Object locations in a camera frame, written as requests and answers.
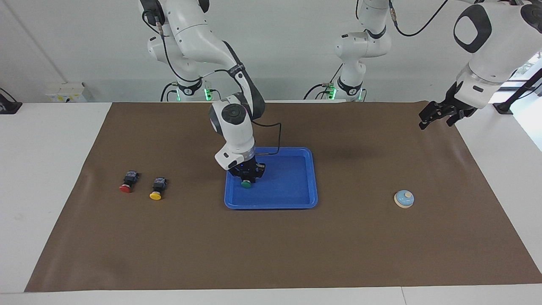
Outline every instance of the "white wall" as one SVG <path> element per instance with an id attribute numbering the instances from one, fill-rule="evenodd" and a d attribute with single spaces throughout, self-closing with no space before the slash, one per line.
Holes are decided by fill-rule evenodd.
<path id="1" fill-rule="evenodd" d="M 419 29 L 441 4 L 396 2 L 399 25 L 407 33 Z M 27 102 L 45 101 L 43 84 L 62 79 L 83 81 L 95 101 L 157 100 L 172 73 L 149 57 L 146 41 L 153 33 L 142 23 L 137 4 L 0 0 L 0 86 Z M 360 30 L 355 6 L 355 0 L 211 0 L 207 16 L 266 99 L 301 99 L 312 85 L 329 81 L 339 66 L 335 39 Z M 470 58 L 453 39 L 455 20 L 466 6 L 449 2 L 413 38 L 398 35 L 389 22 L 392 51 L 366 60 L 367 99 L 441 100 Z M 205 65 L 201 71 L 214 68 Z M 225 75 L 209 79 L 223 95 L 237 91 Z"/>

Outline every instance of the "light blue lid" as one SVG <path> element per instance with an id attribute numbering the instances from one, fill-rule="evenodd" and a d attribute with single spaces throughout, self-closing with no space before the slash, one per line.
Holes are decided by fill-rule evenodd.
<path id="1" fill-rule="evenodd" d="M 397 192 L 397 194 L 395 194 L 395 202 L 398 205 L 410 207 L 414 204 L 414 195 L 411 191 L 400 190 Z"/>

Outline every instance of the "white robotic arm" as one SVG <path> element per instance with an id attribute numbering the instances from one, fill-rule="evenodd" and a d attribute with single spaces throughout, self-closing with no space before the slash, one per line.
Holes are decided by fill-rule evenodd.
<path id="1" fill-rule="evenodd" d="M 479 3 L 460 15 L 454 38 L 473 57 L 445 100 L 432 101 L 420 113 L 421 129 L 447 116 L 452 126 L 484 108 L 515 70 L 542 49 L 542 6 L 535 0 L 527 3 Z"/>
<path id="2" fill-rule="evenodd" d="M 169 46 L 167 42 L 173 39 L 176 49 L 187 59 L 186 62 L 177 61 L 177 67 L 191 72 L 190 61 L 217 63 L 225 67 L 223 71 L 241 88 L 241 92 L 214 102 L 209 117 L 215 131 L 226 140 L 224 147 L 215 155 L 218 164 L 239 176 L 245 186 L 248 182 L 254 183 L 256 178 L 263 175 L 265 164 L 256 162 L 251 122 L 262 116 L 265 102 L 234 50 L 227 42 L 218 39 L 207 24 L 204 13 L 209 9 L 209 1 L 140 1 L 147 12 L 148 23 L 156 25 L 160 34 L 163 32 L 163 44 Z"/>
<path id="3" fill-rule="evenodd" d="M 335 53 L 343 61 L 341 75 L 333 86 L 335 98 L 356 100 L 361 94 L 366 67 L 362 58 L 385 55 L 391 49 L 391 39 L 386 33 L 388 0 L 363 0 L 358 9 L 363 32 L 342 35 L 335 43 Z"/>

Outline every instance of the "red cap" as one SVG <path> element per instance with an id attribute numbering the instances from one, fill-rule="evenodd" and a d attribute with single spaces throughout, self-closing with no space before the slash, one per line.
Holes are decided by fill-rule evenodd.
<path id="1" fill-rule="evenodd" d="M 132 188 L 128 185 L 121 185 L 119 187 L 119 190 L 123 193 L 131 193 L 132 192 Z"/>

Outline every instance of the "yellow cap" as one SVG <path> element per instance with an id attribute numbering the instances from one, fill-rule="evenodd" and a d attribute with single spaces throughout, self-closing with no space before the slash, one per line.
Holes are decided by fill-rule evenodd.
<path id="1" fill-rule="evenodd" d="M 158 192 L 152 192 L 149 197 L 152 199 L 152 200 L 160 200 L 162 199 L 162 195 L 160 195 L 160 193 Z"/>

